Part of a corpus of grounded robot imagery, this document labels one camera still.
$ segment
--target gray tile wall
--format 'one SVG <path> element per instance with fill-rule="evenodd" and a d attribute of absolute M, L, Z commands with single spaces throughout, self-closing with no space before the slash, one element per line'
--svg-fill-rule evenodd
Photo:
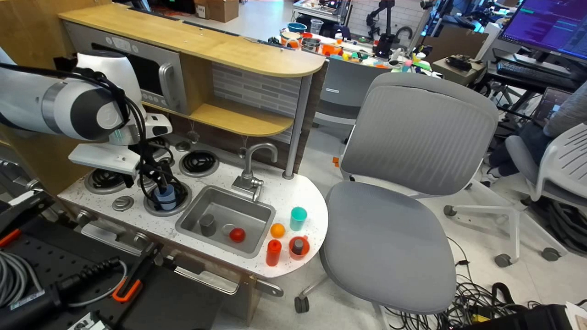
<path fill-rule="evenodd" d="M 212 64 L 212 72 L 214 95 L 290 118 L 295 117 L 302 78 L 269 77 L 219 63 Z M 289 143 L 292 126 L 271 138 Z"/>

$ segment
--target chair seat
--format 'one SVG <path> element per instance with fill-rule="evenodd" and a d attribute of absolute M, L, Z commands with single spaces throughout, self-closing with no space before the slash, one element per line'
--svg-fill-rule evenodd
<path fill-rule="evenodd" d="M 320 251 L 331 279 L 349 293 L 401 311 L 433 314 L 454 298 L 456 272 L 437 217 L 419 201 L 344 181 L 328 197 Z"/>

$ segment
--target sink basin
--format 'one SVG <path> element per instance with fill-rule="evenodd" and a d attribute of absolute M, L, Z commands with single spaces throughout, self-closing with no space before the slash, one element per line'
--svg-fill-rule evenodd
<path fill-rule="evenodd" d="M 215 227 L 215 231 L 211 227 L 203 229 L 203 225 L 211 221 L 211 216 L 211 227 Z M 250 259 L 259 254 L 274 217 L 275 209 L 270 205 L 253 203 L 250 197 L 206 186 L 177 220 L 176 230 Z M 233 242 L 228 233 L 223 232 L 223 226 L 230 224 L 245 231 L 244 241 Z"/>

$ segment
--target computer monitor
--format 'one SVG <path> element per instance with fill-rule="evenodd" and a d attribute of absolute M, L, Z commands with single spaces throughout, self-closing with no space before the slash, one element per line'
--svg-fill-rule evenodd
<path fill-rule="evenodd" d="M 524 0 L 500 39 L 587 62 L 587 0 Z"/>

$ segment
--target keyboard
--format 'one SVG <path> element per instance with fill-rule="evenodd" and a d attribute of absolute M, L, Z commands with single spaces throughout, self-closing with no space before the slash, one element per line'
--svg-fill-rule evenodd
<path fill-rule="evenodd" d="M 564 87 L 566 89 L 573 90 L 577 88 L 575 83 L 569 78 L 560 77 L 551 73 L 538 71 L 513 63 L 497 63 L 497 73 L 507 76 L 532 79 L 550 86 Z"/>

